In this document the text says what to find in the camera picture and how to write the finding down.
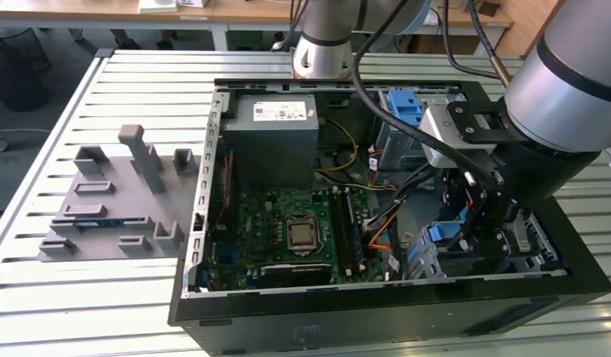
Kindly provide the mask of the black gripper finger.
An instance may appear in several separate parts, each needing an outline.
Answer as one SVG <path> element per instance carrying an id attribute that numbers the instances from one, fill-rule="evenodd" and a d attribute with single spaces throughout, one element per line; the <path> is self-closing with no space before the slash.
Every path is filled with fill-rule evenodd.
<path id="1" fill-rule="evenodd" d="M 484 270 L 499 270 L 524 256 L 524 222 L 482 227 L 476 243 L 476 254 L 482 257 L 481 267 Z"/>
<path id="2" fill-rule="evenodd" d="M 441 247 L 448 253 L 476 254 L 476 236 L 481 230 L 481 206 L 485 191 L 469 185 L 458 169 L 445 169 L 441 175 Z"/>

